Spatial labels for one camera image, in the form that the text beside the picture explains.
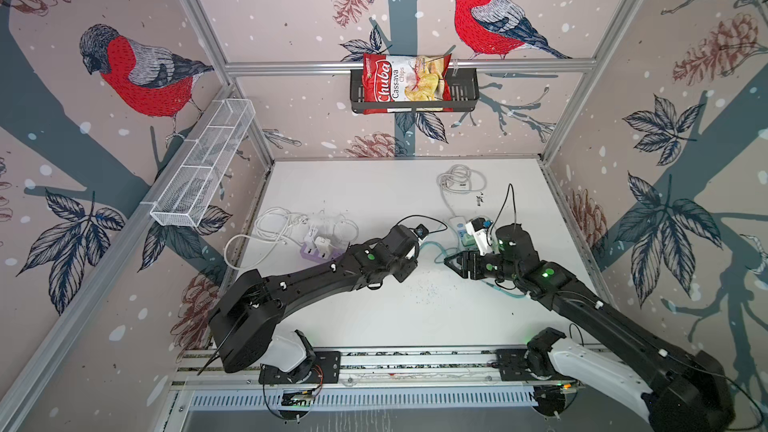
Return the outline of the purple power strip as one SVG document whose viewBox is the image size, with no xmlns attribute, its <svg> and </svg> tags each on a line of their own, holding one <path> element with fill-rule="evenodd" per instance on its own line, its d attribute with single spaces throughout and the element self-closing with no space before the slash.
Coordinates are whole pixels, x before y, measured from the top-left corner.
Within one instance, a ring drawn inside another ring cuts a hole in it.
<svg viewBox="0 0 768 432">
<path fill-rule="evenodd" d="M 332 243 L 320 243 L 309 246 L 304 243 L 299 251 L 300 256 L 305 260 L 316 263 L 325 263 L 341 256 L 345 250 L 335 247 Z"/>
</svg>

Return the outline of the white power strip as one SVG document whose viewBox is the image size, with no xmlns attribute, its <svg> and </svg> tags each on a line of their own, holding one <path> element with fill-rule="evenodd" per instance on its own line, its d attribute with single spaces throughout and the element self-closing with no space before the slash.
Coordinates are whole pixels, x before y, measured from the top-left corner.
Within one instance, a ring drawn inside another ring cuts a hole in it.
<svg viewBox="0 0 768 432">
<path fill-rule="evenodd" d="M 465 219 L 459 216 L 452 217 L 448 220 L 448 225 L 450 226 L 451 230 L 456 234 L 460 248 L 465 248 L 461 242 L 462 236 L 469 235 L 467 233 L 465 224 L 466 224 Z"/>
</svg>

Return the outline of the white charger plug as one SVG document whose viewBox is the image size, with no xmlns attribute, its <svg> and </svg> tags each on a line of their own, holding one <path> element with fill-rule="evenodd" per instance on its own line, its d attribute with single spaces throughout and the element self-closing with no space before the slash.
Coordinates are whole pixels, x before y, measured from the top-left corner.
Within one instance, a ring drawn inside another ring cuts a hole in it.
<svg viewBox="0 0 768 432">
<path fill-rule="evenodd" d="M 321 257 L 328 257 L 332 254 L 333 247 L 332 242 L 329 238 L 318 236 L 314 240 L 315 248 L 317 251 L 317 254 Z"/>
</svg>

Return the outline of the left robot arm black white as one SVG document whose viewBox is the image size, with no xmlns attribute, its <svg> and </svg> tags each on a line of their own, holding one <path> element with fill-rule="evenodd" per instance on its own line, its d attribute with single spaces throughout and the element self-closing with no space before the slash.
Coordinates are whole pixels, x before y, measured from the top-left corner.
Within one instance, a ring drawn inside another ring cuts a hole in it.
<svg viewBox="0 0 768 432">
<path fill-rule="evenodd" d="M 385 237 L 351 245 L 308 269 L 268 277 L 256 269 L 243 273 L 208 315 L 224 371 L 240 372 L 262 359 L 278 324 L 305 307 L 341 293 L 375 290 L 389 276 L 403 282 L 416 269 L 428 235 L 423 225 L 397 224 Z"/>
</svg>

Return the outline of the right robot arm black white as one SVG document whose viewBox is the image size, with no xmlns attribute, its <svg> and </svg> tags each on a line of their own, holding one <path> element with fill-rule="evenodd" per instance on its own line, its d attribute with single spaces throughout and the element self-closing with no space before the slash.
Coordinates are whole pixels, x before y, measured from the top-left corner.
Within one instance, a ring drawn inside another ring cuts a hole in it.
<svg viewBox="0 0 768 432">
<path fill-rule="evenodd" d="M 510 281 L 524 296 L 568 319 L 613 353 L 607 358 L 548 327 L 527 344 L 532 375 L 580 381 L 635 412 L 655 431 L 724 431 L 735 419 L 734 401 L 720 362 L 692 355 L 647 331 L 600 299 L 575 274 L 542 260 L 520 225 L 496 231 L 497 245 L 445 258 L 470 280 Z"/>
</svg>

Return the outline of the red cassava chips bag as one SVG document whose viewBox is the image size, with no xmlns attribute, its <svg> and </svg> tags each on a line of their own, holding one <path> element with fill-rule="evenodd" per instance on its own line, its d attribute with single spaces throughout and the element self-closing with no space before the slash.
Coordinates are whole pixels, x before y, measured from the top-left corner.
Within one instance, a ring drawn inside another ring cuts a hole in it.
<svg viewBox="0 0 768 432">
<path fill-rule="evenodd" d="M 362 70 L 363 102 L 385 104 L 364 114 L 388 113 L 400 102 L 450 101 L 446 82 L 451 55 L 399 56 L 364 54 Z"/>
</svg>

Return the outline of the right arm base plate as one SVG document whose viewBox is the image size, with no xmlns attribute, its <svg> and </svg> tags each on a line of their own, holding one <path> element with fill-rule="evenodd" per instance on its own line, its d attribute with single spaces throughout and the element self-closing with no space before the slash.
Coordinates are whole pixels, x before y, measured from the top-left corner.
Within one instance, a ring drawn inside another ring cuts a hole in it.
<svg viewBox="0 0 768 432">
<path fill-rule="evenodd" d="M 530 352 L 526 348 L 497 349 L 489 365 L 499 371 L 504 382 L 575 381 L 572 377 L 556 372 L 551 361 L 542 353 Z"/>
</svg>

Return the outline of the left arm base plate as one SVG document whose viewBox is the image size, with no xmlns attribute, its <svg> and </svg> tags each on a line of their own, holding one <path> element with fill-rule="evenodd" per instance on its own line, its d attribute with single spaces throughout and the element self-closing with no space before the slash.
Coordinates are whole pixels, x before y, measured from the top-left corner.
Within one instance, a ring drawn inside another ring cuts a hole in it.
<svg viewBox="0 0 768 432">
<path fill-rule="evenodd" d="M 311 353 L 290 372 L 264 365 L 260 369 L 258 383 L 261 385 L 320 385 L 336 384 L 339 380 L 341 353 L 319 351 Z"/>
</svg>

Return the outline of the black wall basket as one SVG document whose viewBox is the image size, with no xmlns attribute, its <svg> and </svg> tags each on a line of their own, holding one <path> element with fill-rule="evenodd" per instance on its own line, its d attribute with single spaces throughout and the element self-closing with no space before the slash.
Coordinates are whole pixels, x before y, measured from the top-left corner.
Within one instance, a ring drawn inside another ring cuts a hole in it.
<svg viewBox="0 0 768 432">
<path fill-rule="evenodd" d="M 445 76 L 410 73 L 387 82 L 362 70 L 350 79 L 350 102 L 357 114 L 406 112 L 471 112 L 479 101 L 475 69 L 450 69 Z"/>
</svg>

